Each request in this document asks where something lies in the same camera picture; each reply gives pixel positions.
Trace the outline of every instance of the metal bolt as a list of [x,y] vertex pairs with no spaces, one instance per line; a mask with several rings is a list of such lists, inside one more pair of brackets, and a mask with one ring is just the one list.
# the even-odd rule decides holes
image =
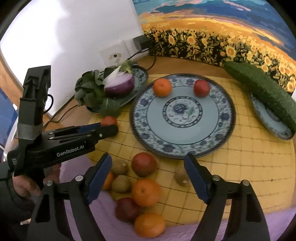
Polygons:
[[248,180],[243,180],[242,183],[243,183],[243,185],[245,185],[245,186],[250,185],[250,182],[249,182]]
[[77,181],[77,182],[80,182],[82,180],[83,180],[83,176],[82,175],[79,175],[79,176],[75,177],[75,181]]
[[214,180],[214,181],[220,181],[220,176],[219,175],[213,175],[212,176],[212,179]]
[[49,180],[49,181],[47,181],[46,186],[51,186],[53,183],[54,183],[54,181]]

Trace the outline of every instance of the orange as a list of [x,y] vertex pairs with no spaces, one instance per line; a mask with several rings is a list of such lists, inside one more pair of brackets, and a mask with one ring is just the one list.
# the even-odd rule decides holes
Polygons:
[[133,185],[131,195],[139,206],[151,207],[160,201],[161,188],[155,181],[141,179]]
[[109,125],[117,125],[117,120],[115,118],[113,118],[112,116],[106,116],[102,122],[101,122],[101,126],[109,126]]
[[102,190],[104,190],[104,191],[109,190],[111,188],[111,186],[112,186],[113,180],[114,180],[114,175],[113,175],[112,172],[109,172],[107,177],[106,177],[106,180],[105,180],[105,182],[104,182],[104,184],[102,186]]
[[155,238],[165,230],[165,220],[155,213],[145,213],[137,217],[134,223],[137,235],[143,238]]
[[154,81],[154,94],[159,97],[166,97],[172,92],[172,84],[165,78],[160,78]]

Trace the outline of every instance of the purple cloth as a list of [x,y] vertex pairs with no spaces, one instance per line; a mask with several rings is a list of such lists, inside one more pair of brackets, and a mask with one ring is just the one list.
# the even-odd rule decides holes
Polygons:
[[[93,164],[87,156],[81,156],[64,162],[61,166],[61,183],[69,182],[77,175],[83,175],[92,165]],[[69,201],[65,201],[65,207],[73,238],[76,241],[81,241]],[[198,226],[198,223],[172,226],[166,228],[165,232],[157,238],[145,239],[140,238],[135,234],[132,224],[119,221],[115,217],[115,201],[107,192],[101,191],[98,199],[93,201],[90,205],[90,209],[106,241],[190,241]],[[266,215],[271,241],[276,241],[281,236],[291,222],[295,213],[296,208],[293,208]],[[227,220],[222,221],[216,240],[223,239],[226,226]]]

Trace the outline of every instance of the grid pattern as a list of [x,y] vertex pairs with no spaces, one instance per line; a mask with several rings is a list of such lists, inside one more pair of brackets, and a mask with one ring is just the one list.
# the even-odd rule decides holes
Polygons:
[[[150,75],[148,81],[163,77]],[[295,184],[295,153],[292,141],[283,141],[269,133],[257,119],[247,92],[236,80],[211,77],[229,93],[237,111],[237,121],[232,136],[216,152],[199,158],[212,174],[223,179],[240,182],[247,179],[258,196],[264,213],[290,207]],[[128,176],[132,182],[139,177],[131,168],[132,157],[139,152],[153,155],[158,162],[158,170],[148,178],[162,188],[161,201],[145,212],[161,214],[168,225],[188,224],[200,221],[206,205],[198,199],[192,185],[181,187],[174,180],[175,169],[183,160],[160,157],[147,151],[134,137],[129,123],[131,104],[121,108],[117,118],[117,136],[99,141],[96,150],[88,156],[97,162],[108,152],[113,160],[126,160],[130,166]],[[90,123],[101,122],[102,117],[94,114]],[[110,192],[115,200],[130,194]],[[225,206],[223,218],[228,218],[230,205]]]

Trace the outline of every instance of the human hand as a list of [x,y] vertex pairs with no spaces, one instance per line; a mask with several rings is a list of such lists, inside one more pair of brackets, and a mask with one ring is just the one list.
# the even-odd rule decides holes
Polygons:
[[[49,174],[43,179],[43,184],[49,180],[59,183],[60,167],[61,164],[52,166]],[[29,198],[31,195],[40,196],[41,194],[38,185],[26,175],[12,176],[12,183],[16,193],[21,197]]]

